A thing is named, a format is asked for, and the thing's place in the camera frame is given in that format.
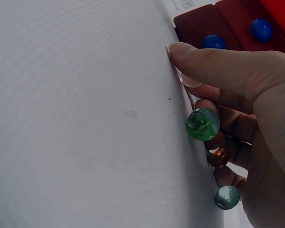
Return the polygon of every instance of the blue marble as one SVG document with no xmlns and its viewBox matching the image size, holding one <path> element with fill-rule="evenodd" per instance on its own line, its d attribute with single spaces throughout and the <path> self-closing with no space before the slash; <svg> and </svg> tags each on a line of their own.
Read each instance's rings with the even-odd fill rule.
<svg viewBox="0 0 285 228">
<path fill-rule="evenodd" d="M 204 39 L 203 48 L 226 49 L 226 43 L 222 37 L 210 35 Z"/>
<path fill-rule="evenodd" d="M 215 195 L 214 202 L 222 210 L 233 209 L 239 202 L 240 194 L 234 186 L 224 186 Z"/>
<path fill-rule="evenodd" d="M 268 21 L 264 19 L 256 19 L 251 26 L 254 37 L 260 42 L 267 42 L 272 37 L 272 28 Z"/>
</svg>

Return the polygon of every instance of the hand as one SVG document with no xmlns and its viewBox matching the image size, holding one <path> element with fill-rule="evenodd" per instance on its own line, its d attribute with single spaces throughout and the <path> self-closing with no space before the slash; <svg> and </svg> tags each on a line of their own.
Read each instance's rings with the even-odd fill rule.
<svg viewBox="0 0 285 228">
<path fill-rule="evenodd" d="M 285 228 L 285 54 L 185 43 L 169 49 L 175 66 L 202 83 L 187 88 L 202 98 L 196 108 L 211 108 L 220 117 L 220 132 L 206 148 L 225 145 L 230 162 L 248 170 L 246 179 L 228 167 L 216 169 L 218 185 L 239 189 L 255 228 Z"/>
</svg>

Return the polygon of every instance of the glass marble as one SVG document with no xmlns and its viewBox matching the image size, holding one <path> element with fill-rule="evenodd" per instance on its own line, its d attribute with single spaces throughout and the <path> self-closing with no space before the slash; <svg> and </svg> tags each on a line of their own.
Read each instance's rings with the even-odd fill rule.
<svg viewBox="0 0 285 228">
<path fill-rule="evenodd" d="M 215 195 L 214 202 L 222 210 L 233 209 L 239 202 L 240 194 L 234 186 L 224 186 Z"/>
<path fill-rule="evenodd" d="M 207 160 L 214 168 L 221 168 L 229 161 L 230 154 L 222 145 L 215 145 L 207 151 Z"/>
<path fill-rule="evenodd" d="M 226 43 L 218 35 L 207 36 L 203 41 L 203 48 L 226 49 Z"/>
<path fill-rule="evenodd" d="M 251 25 L 251 32 L 260 42 L 267 42 L 273 34 L 271 25 L 264 19 L 256 19 Z"/>
<path fill-rule="evenodd" d="M 219 118 L 210 108 L 197 108 L 188 117 L 186 128 L 191 137 L 208 141 L 219 132 Z"/>
</svg>

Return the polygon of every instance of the red game board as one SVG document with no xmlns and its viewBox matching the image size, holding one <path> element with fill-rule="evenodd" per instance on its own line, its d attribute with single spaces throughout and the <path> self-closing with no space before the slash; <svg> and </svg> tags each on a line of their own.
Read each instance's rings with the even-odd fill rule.
<svg viewBox="0 0 285 228">
<path fill-rule="evenodd" d="M 285 53 L 285 0 L 222 0 L 207 5 L 174 19 L 176 32 L 181 42 L 203 48 L 202 42 L 208 35 L 218 35 L 227 49 L 245 51 L 276 50 Z M 258 41 L 252 34 L 254 20 L 265 19 L 272 27 L 273 35 L 267 42 Z"/>
</svg>

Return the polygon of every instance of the white surface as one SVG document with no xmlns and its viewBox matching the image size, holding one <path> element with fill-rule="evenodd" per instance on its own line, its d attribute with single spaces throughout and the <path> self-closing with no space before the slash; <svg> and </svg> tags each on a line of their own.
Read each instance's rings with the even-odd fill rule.
<svg viewBox="0 0 285 228">
<path fill-rule="evenodd" d="M 223 227 L 176 40 L 153 0 L 0 0 L 0 228 Z"/>
</svg>

